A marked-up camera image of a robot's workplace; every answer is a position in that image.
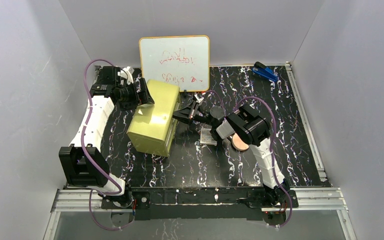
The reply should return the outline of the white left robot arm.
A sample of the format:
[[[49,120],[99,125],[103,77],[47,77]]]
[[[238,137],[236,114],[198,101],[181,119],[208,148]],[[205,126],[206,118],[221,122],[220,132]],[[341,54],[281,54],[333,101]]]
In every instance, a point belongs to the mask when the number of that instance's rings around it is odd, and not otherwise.
[[[152,106],[155,101],[147,81],[135,80],[128,67],[103,66],[88,90],[87,108],[79,129],[69,145],[62,146],[58,157],[69,185],[95,190],[107,196],[122,196],[125,180],[110,172],[101,153],[101,143],[108,119],[115,108],[135,110]]]

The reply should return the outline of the green metal drawer chest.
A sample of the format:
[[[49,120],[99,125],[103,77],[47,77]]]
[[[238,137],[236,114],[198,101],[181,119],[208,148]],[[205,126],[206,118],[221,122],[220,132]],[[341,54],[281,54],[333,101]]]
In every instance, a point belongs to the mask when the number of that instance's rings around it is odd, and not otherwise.
[[[173,113],[180,105],[180,88],[154,79],[146,85],[154,104],[136,108],[127,135],[137,152],[168,157],[178,123]]]

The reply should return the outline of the large round powder puff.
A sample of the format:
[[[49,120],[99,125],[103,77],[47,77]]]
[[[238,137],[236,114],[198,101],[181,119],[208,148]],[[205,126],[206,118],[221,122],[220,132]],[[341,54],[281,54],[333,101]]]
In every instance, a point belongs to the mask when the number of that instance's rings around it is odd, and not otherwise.
[[[243,142],[237,133],[232,135],[231,144],[239,152],[244,152],[249,149],[249,145]]]

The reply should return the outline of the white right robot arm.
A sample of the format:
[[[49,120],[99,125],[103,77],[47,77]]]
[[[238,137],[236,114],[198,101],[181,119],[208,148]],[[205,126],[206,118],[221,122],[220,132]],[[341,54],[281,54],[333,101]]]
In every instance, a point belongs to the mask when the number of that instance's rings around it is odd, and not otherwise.
[[[233,135],[253,153],[262,173],[264,199],[271,205],[292,203],[290,186],[282,174],[273,153],[270,131],[274,129],[257,110],[248,104],[240,106],[226,115],[223,108],[214,106],[209,111],[202,110],[198,100],[173,112],[172,117],[184,124],[199,122],[211,126],[211,137],[220,142]]]

